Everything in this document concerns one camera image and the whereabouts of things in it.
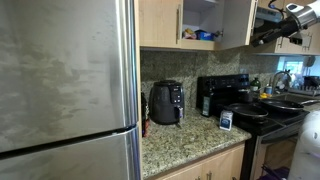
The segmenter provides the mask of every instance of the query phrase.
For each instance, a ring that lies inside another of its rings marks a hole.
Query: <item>refrigerator door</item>
[[[136,123],[132,3],[0,0],[0,152]]]
[[[137,129],[0,160],[1,180],[140,180]]]

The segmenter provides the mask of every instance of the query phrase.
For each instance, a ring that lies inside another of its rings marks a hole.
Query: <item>stovetop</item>
[[[251,105],[259,106],[259,103],[250,103]],[[222,110],[225,110],[223,105],[215,106],[214,115],[220,117]],[[302,123],[308,111],[300,111],[296,113],[284,113],[275,110],[267,110],[268,115],[264,118],[251,119],[249,117],[241,117],[234,115],[233,124],[245,131],[254,135],[265,135],[279,129],[289,127],[292,124]]]
[[[265,118],[266,121],[263,124],[253,123],[251,120],[246,118],[234,119],[233,124],[243,130],[261,136],[289,127],[292,124],[302,123],[304,117],[309,113],[308,111],[301,111],[298,113],[268,112],[269,114]]]

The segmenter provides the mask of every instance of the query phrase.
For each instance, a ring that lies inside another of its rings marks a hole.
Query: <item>stove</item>
[[[248,102],[244,98],[249,89],[249,75],[199,77],[197,82],[197,108],[205,117],[220,117],[222,110],[233,103],[246,103],[260,106],[259,101]],[[278,143],[298,134],[304,117],[309,113],[283,113],[267,110],[263,121],[254,121],[241,116],[233,116],[233,125],[251,133],[252,138],[245,143],[242,164],[242,180],[258,179],[261,175],[261,157],[265,156],[267,145]]]

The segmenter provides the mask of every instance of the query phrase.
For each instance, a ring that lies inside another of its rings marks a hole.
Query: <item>backsplash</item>
[[[261,85],[276,72],[278,56],[246,53],[245,47],[216,52],[141,51],[141,90],[149,98],[155,81],[173,79],[183,83],[185,107],[196,106],[197,77],[248,73]]]

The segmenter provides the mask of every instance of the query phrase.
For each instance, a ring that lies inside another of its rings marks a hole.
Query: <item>wooden cabinet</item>
[[[199,50],[249,45],[256,5],[256,0],[140,0],[140,45]],[[185,28],[223,36],[214,42],[182,39]]]
[[[139,0],[140,46],[180,48],[182,0]]]
[[[240,179],[244,144],[193,162],[169,174],[152,180],[234,180]]]
[[[163,180],[200,180],[201,179],[201,164],[186,168],[182,172],[174,173],[172,176],[164,178]]]
[[[283,7],[285,8],[286,5],[289,3],[295,3],[301,6],[305,6],[307,4],[310,4],[314,2],[315,0],[283,0],[279,1],[283,3],[277,4],[277,7]],[[259,1],[259,6],[262,6],[265,8],[267,6],[266,1]],[[296,45],[293,43],[290,43],[288,38],[280,37],[274,42],[270,42],[265,45],[258,46],[256,48],[251,48],[250,51],[253,53],[276,53],[276,54],[302,54],[302,55],[319,55],[320,54],[320,24],[313,25],[312,27],[309,27],[307,30],[301,31],[303,34],[310,36],[311,41],[309,44],[306,45]]]

